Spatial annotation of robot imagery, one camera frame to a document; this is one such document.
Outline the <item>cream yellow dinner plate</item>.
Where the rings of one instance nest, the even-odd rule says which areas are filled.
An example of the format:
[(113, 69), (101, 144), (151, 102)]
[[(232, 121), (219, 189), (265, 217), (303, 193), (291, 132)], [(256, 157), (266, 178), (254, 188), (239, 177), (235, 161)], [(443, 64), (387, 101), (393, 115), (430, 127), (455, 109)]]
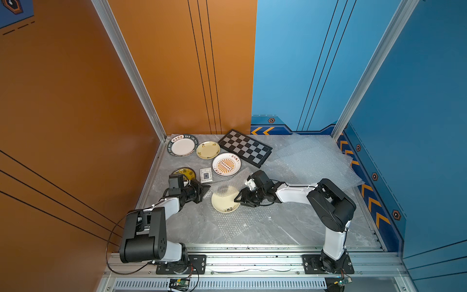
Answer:
[(214, 159), (221, 152), (217, 142), (206, 141), (201, 143), (196, 150), (197, 156), (201, 159)]

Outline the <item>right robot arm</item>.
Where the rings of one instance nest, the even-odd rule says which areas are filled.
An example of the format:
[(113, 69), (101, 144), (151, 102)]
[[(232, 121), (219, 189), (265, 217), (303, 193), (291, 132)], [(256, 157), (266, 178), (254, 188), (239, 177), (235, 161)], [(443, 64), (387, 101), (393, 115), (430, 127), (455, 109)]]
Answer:
[(317, 266), (328, 274), (344, 271), (350, 261), (345, 244), (356, 204), (337, 185), (327, 178), (311, 185), (288, 184), (270, 179), (262, 170), (248, 176), (245, 185), (233, 200), (242, 206), (266, 206), (266, 200), (270, 204), (300, 203), (313, 207), (325, 226), (325, 243)]

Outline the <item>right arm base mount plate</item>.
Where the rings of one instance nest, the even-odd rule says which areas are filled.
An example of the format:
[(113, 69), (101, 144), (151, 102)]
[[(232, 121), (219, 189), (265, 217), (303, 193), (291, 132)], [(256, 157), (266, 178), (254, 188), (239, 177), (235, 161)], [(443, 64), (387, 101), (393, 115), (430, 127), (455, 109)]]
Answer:
[(306, 274), (351, 275), (355, 273), (348, 253), (340, 259), (333, 260), (325, 254), (304, 254), (302, 263)]

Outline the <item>yellow black patterned plate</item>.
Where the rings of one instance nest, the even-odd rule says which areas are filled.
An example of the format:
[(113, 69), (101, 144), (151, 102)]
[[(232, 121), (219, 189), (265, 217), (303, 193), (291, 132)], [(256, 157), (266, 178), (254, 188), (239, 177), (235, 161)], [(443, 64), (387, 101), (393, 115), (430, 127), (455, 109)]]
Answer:
[(178, 168), (178, 169), (174, 170), (171, 174), (172, 175), (181, 174), (183, 176), (184, 181), (191, 181), (191, 180), (195, 180), (197, 178), (196, 171), (194, 171), (193, 169), (191, 169), (189, 167)]

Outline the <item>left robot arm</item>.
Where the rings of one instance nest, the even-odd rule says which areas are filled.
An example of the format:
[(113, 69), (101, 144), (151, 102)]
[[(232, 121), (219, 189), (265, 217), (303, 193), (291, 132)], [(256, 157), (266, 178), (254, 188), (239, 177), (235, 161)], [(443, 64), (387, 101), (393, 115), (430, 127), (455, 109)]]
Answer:
[(126, 214), (119, 248), (120, 261), (125, 264), (163, 264), (176, 274), (191, 270), (185, 244), (168, 240), (166, 221), (180, 212), (185, 204), (201, 203), (209, 190), (208, 184), (196, 179), (186, 181), (184, 175), (170, 175), (169, 187), (158, 203)]

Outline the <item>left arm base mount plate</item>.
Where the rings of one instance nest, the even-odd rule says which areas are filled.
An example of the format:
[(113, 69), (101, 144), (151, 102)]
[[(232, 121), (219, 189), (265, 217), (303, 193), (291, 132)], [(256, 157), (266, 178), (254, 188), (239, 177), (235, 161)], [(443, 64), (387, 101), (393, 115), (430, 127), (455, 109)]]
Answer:
[(158, 263), (157, 275), (203, 275), (206, 270), (207, 256), (204, 254), (195, 254), (183, 256), (178, 262)]

